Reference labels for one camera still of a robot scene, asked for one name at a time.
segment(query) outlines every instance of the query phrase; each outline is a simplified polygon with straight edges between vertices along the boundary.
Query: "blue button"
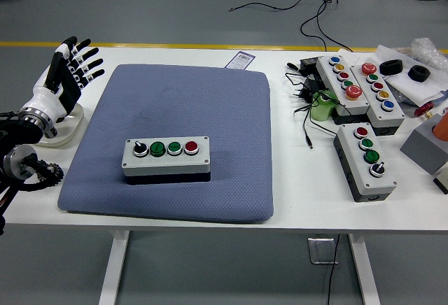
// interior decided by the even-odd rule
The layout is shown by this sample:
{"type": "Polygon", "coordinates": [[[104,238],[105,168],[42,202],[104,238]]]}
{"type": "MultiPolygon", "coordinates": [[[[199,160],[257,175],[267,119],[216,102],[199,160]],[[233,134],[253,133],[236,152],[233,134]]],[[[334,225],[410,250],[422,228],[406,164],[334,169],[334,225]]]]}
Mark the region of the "blue button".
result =
{"type": "Polygon", "coordinates": [[[381,103],[381,108],[383,108],[385,111],[392,111],[393,110],[393,102],[389,101],[389,100],[383,101],[381,103]]]}
{"type": "Polygon", "coordinates": [[[341,62],[341,59],[338,57],[331,57],[329,62],[330,62],[330,65],[336,65],[341,62]]]}

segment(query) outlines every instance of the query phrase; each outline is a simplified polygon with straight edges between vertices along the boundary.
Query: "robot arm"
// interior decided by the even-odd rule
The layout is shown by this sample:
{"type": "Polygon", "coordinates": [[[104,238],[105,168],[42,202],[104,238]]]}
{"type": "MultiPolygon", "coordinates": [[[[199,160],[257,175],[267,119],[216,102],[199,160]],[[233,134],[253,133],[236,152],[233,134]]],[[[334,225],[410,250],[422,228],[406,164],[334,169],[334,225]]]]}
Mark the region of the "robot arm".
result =
{"type": "Polygon", "coordinates": [[[33,98],[17,114],[17,119],[0,120],[0,235],[3,234],[3,214],[19,190],[34,191],[56,185],[64,176],[57,164],[38,160],[36,151],[29,145],[38,143],[42,136],[57,135],[56,122],[63,120],[74,109],[81,90],[103,69],[92,72],[103,59],[89,64],[85,61],[96,55],[98,48],[85,54],[90,39],[76,45],[70,37],[55,51],[50,66],[43,72],[33,88],[33,98]],[[37,173],[40,183],[25,184],[37,173]]]}

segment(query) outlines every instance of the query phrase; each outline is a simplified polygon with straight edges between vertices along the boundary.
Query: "table leg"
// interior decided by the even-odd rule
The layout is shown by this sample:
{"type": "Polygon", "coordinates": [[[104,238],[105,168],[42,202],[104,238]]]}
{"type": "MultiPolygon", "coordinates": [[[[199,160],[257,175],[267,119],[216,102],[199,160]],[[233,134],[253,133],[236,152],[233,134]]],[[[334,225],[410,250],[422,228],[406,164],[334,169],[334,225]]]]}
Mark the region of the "table leg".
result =
{"type": "Polygon", "coordinates": [[[377,285],[370,266],[369,255],[363,235],[349,234],[351,252],[358,272],[359,286],[364,305],[380,305],[377,285]]]}
{"type": "Polygon", "coordinates": [[[111,231],[111,233],[113,235],[113,243],[107,264],[106,275],[104,276],[101,296],[99,297],[99,305],[114,305],[116,302],[130,231],[115,230],[111,231]]]}

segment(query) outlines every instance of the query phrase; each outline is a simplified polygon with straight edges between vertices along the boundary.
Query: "control box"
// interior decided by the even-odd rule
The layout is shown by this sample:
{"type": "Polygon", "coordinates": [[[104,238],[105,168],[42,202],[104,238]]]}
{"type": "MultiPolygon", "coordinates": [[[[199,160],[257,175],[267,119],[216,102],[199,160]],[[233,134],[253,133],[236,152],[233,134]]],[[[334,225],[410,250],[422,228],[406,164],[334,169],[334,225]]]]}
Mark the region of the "control box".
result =
{"type": "Polygon", "coordinates": [[[367,116],[377,136],[393,135],[405,119],[387,83],[376,65],[365,63],[350,68],[362,88],[370,107],[367,116]]]}
{"type": "Polygon", "coordinates": [[[340,102],[335,108],[339,116],[367,113],[369,102],[344,58],[339,55],[319,57],[316,68],[324,85],[335,93],[340,102]]]}
{"type": "Polygon", "coordinates": [[[127,139],[121,162],[127,179],[141,183],[210,180],[208,136],[127,139]]]}
{"type": "Polygon", "coordinates": [[[370,123],[341,125],[333,143],[356,202],[385,200],[396,188],[370,123]]]}

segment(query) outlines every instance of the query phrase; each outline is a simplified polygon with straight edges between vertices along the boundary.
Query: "white table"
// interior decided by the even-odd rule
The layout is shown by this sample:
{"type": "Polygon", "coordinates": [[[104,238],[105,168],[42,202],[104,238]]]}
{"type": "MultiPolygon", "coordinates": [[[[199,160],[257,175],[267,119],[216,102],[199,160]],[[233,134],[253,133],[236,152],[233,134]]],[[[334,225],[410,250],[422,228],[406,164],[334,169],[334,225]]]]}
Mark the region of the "white table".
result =
{"type": "MultiPolygon", "coordinates": [[[[113,70],[119,64],[173,64],[224,67],[236,50],[182,50],[143,48],[100,48],[104,76],[83,90],[79,103],[85,117],[74,138],[58,148],[36,148],[39,159],[56,162],[65,172],[70,166],[85,128],[113,70]]],[[[61,185],[38,192],[20,192],[5,213],[6,231],[14,225],[40,227],[102,228],[113,232],[114,242],[106,272],[100,304],[113,304],[118,291],[127,238],[131,230],[168,230],[179,228],[277,229],[302,233],[350,234],[353,256],[366,304],[379,304],[362,234],[368,232],[448,234],[448,200],[428,175],[399,151],[412,129],[423,118],[407,118],[394,136],[378,137],[389,167],[398,182],[385,201],[357,204],[333,147],[333,138],[307,125],[313,141],[310,150],[302,130],[304,113],[293,111],[302,105],[294,87],[284,76],[286,63],[331,53],[250,51],[256,58],[248,70],[266,74],[271,89],[272,166],[274,215],[253,225],[215,224],[153,220],[105,215],[67,213],[57,207],[61,185]]],[[[365,59],[368,53],[359,53],[365,59]]],[[[332,121],[324,126],[337,131],[332,121]]]]}

